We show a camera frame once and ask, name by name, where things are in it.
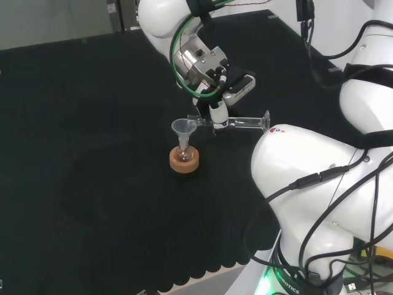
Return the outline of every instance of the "funnel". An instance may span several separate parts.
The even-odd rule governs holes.
[[[179,137],[179,146],[169,155],[169,162],[173,170],[179,173],[190,173],[199,165],[199,153],[189,146],[190,135],[197,129],[194,120],[178,119],[172,123],[172,129]]]

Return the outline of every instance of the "glass funnel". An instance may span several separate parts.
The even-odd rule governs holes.
[[[173,121],[172,129],[179,137],[179,146],[176,148],[174,157],[179,162],[189,162],[193,159],[193,151],[189,146],[191,133],[197,129],[194,120],[178,119]]]

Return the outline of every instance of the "green led light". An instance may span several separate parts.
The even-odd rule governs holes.
[[[254,295],[266,295],[270,291],[269,277],[261,277]]]

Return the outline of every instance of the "black table surface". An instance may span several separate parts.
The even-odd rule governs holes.
[[[257,74],[233,112],[261,117],[269,109],[272,124],[359,145],[338,91],[313,82],[300,38],[271,14],[218,18],[213,32],[201,32]],[[318,65],[325,73],[329,66]],[[6,50],[0,71],[4,294],[168,291],[248,262],[240,236],[263,201],[250,171],[262,132],[198,129],[191,143],[199,169],[173,172],[171,122],[195,110],[140,30]],[[251,250],[271,248],[278,229],[262,211]]]

